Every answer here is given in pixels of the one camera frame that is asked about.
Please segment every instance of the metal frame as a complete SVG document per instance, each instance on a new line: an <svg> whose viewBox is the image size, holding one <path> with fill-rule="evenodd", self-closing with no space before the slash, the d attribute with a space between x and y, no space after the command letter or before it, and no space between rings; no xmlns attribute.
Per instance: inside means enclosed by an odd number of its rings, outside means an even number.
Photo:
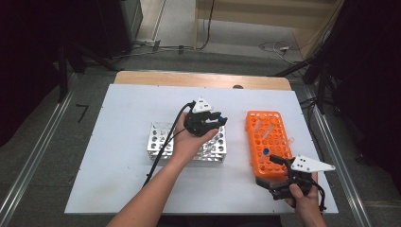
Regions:
<svg viewBox="0 0 401 227"><path fill-rule="evenodd" d="M71 100L72 95L75 92L78 82L79 77L77 74L74 73L69 81L69 86L71 89L66 94L63 102L59 102L57 104L56 109L54 110L44 128L44 131L41 134L41 137L31 151L29 157L27 158L23 169L9 189L9 192L7 193L6 198L4 199L4 202L0 209L0 227L6 227L9 225L9 222L11 221L12 215L14 214L18 203L24 196L30 180L32 179L36 168L42 160L42 157L44 156L47 145L49 144L54 132L59 126L62 116L64 115L65 110L68 107L68 104Z"/></svg>
<svg viewBox="0 0 401 227"><path fill-rule="evenodd" d="M305 86L305 92L308 98L312 98L315 96L315 93L312 90L312 88L310 88L310 86ZM363 205L363 202L360 199L360 196L357 192L357 188L354 184L354 181L352 180L352 177L349 174L347 166L342 160L339 148L337 147L336 140L328 126L325 115L320 114L319 110L316 109L313 110L313 113L316 117L319 128L323 135L324 142L327 145L330 157L333 160L333 164L334 166L337 167L337 173L340 178L342 189L344 190L344 193L347 197L351 210L354 214L357 226L359 227L372 226L372 223L365 210L365 206Z"/></svg>

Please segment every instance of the black cable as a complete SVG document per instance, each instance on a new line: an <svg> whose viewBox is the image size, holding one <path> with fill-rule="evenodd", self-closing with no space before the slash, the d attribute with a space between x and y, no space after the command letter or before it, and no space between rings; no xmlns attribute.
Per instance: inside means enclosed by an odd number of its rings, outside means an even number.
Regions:
<svg viewBox="0 0 401 227"><path fill-rule="evenodd" d="M157 154L156 159L154 160L154 163L153 163L153 165L151 166L150 172L149 172L149 174L147 174L147 179L145 180L145 183L144 183L144 185L143 185L142 187L144 187L144 186L150 181L150 179L151 179L151 177L152 177L152 175L153 175L154 169L156 168L157 164L159 163L159 160L160 160L160 158L162 157L162 154L163 154L163 152L165 151L165 148L166 148L166 146L168 145L168 143L174 138L174 136L176 136L178 133L180 133L180 132L183 131L183 130L179 131L179 132L176 133L172 138L170 138L170 137L171 137L171 134L174 132L175 126L177 125L178 119L180 118L181 114L183 113L183 110L185 110L185 108L187 108L187 107L193 107L194 105L195 105L195 101L190 102L190 103L186 103L186 104L180 109L180 111L179 111L179 113L178 113L178 115L177 115L177 117L176 117L176 119L175 119L173 125L171 126L171 130L170 130L170 132L168 133L168 136L167 136L167 138L166 138L166 141L165 141L165 143L163 144L163 146L160 148L159 153Z"/></svg>
<svg viewBox="0 0 401 227"><path fill-rule="evenodd" d="M326 207L324 206L324 200L325 200L324 189L313 180L312 180L312 184L315 185L316 187L318 187L319 193L321 194L322 199L321 199L321 204L319 205L319 209L321 210L321 212L323 212L326 209Z"/></svg>
<svg viewBox="0 0 401 227"><path fill-rule="evenodd" d="M206 41L204 42L203 46L201 48L197 48L197 50L203 50L204 47L207 46L207 44L209 43L209 39L210 39L210 24L212 22L212 15L213 15L213 9L215 7L215 0L213 0L212 2L212 7L210 8L210 14L209 14L209 22L207 24L207 37L206 37Z"/></svg>
<svg viewBox="0 0 401 227"><path fill-rule="evenodd" d="M209 39L210 39L210 25L211 25L211 23L212 23L212 15L213 15L214 7L215 7L215 0L213 0L213 2L212 2L212 7L210 8L209 20L208 20L208 25L207 25L207 37L206 37L206 41L205 41L205 43L203 44L203 46L202 46L201 48L196 48L195 51L203 50L204 47L206 47L207 44L209 44ZM144 46L147 46L147 47L153 47L152 45L146 45L146 44L143 44L143 45L144 45ZM186 50L194 50L194 47L193 47L193 46L187 46L187 45L178 45L178 46L174 46L174 45L161 45L161 46L158 46L158 48L171 49L171 50L183 50L183 49L186 49Z"/></svg>
<svg viewBox="0 0 401 227"><path fill-rule="evenodd" d="M311 126L311 118L312 118L312 113L313 113L313 109L315 108L316 105L316 99L312 101L312 103L310 104L308 110L307 110L307 127L309 128L310 133L313 136L313 139L315 139L316 141L316 145L318 146L319 149L319 153L321 154L321 160L322 162L325 163L325 159L324 159L324 155L323 155L323 151L322 151L322 147L321 144L318 141L318 137L316 136L315 132L312 130L312 126Z"/></svg>

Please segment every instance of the forearm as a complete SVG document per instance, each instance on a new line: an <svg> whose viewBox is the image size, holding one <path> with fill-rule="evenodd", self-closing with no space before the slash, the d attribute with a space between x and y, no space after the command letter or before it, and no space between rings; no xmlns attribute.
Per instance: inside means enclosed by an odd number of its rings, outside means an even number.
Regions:
<svg viewBox="0 0 401 227"><path fill-rule="evenodd" d="M182 170L183 166L174 163L165 165L108 226L156 226Z"/></svg>

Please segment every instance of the silver metal tray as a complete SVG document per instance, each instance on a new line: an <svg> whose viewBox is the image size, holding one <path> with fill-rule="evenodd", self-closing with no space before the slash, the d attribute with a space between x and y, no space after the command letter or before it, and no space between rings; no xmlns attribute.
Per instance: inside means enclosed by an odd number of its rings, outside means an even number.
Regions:
<svg viewBox="0 0 401 227"><path fill-rule="evenodd" d="M171 123L152 122L148 140L148 155L154 160L159 153L160 148L166 141L166 137L171 130ZM225 136L225 128L220 127L218 134L210 141L204 143L194 160L206 162L224 162L227 154L227 143ZM171 140L165 148L161 159L169 159L173 154L174 139Z"/></svg>

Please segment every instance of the hand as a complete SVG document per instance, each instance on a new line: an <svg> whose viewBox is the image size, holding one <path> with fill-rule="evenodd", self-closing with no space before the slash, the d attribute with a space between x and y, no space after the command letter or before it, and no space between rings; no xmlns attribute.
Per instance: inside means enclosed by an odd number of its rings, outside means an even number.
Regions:
<svg viewBox="0 0 401 227"><path fill-rule="evenodd" d="M174 134L181 130L184 130L183 122L187 113L181 114L177 125L175 127ZM207 141L213 139L218 133L218 130L210 130L204 136L198 137L187 130L181 131L177 136L174 137L174 152L170 162L181 167L186 166L200 150L201 146Z"/></svg>
<svg viewBox="0 0 401 227"><path fill-rule="evenodd" d="M312 173L312 179L317 182L318 173ZM286 199L286 203L291 207L296 207L295 214L304 226L326 226L319 210L319 191L315 185L310 188L307 196L304 196L301 188L296 183L290 185L289 190L296 202L294 199Z"/></svg>

